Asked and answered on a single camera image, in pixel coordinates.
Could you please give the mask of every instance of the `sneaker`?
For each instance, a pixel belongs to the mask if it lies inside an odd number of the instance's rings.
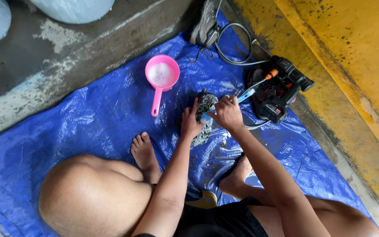
[[[205,0],[197,24],[192,28],[189,42],[210,47],[218,37],[218,30],[213,28],[218,28],[214,12],[214,0]]]

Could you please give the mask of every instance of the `leg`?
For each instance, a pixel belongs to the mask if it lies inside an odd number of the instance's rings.
[[[245,179],[253,172],[246,156],[243,156],[233,172],[224,178],[220,190],[237,199],[252,196],[264,206],[249,206],[270,237],[284,236],[281,220],[271,197],[265,189],[245,184]],[[307,196],[318,218],[331,236],[379,236],[379,229],[357,209],[341,202]]]
[[[149,136],[138,138],[134,159],[139,165],[151,164],[140,166],[142,172],[128,163],[89,154],[56,165],[40,191],[39,212],[45,222],[64,237],[129,236],[154,190],[144,180],[157,183],[161,175],[154,152],[144,152],[153,149]]]

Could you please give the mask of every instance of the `pink handle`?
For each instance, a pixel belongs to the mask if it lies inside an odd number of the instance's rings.
[[[152,116],[157,117],[161,106],[162,88],[156,87],[155,99],[153,100]]]

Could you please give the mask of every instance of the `blue tarp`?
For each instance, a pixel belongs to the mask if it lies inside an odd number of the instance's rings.
[[[221,13],[219,24],[227,24]],[[243,58],[241,51],[246,53],[232,30],[224,33],[221,46],[234,59]],[[186,55],[195,59],[198,47],[181,33],[73,92],[54,108],[0,134],[0,231],[15,237],[58,236],[39,215],[39,190],[50,169],[71,156],[90,153],[135,165],[129,152],[132,139],[146,131],[163,170],[178,139],[176,121],[184,108],[192,105],[196,92],[207,89],[221,98],[244,87],[247,68],[225,63],[213,47],[211,50],[213,59],[201,55],[197,63],[191,63]],[[145,65],[158,54],[175,58],[181,75],[175,86],[163,93],[155,118],[150,115],[155,90],[145,78]],[[254,116],[250,100],[240,105],[247,125],[263,122]],[[220,192],[218,179],[242,150],[226,130],[216,124],[213,128],[209,140],[191,150],[187,196],[199,197],[201,190],[210,190],[222,205],[235,199]],[[291,110],[281,124],[269,123],[253,132],[304,193],[344,202],[369,217],[361,200]],[[261,186],[254,175],[247,183]]]

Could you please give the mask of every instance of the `soap foam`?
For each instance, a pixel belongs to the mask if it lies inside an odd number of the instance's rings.
[[[175,80],[175,72],[166,63],[159,63],[149,69],[149,80],[156,86],[170,86]]]

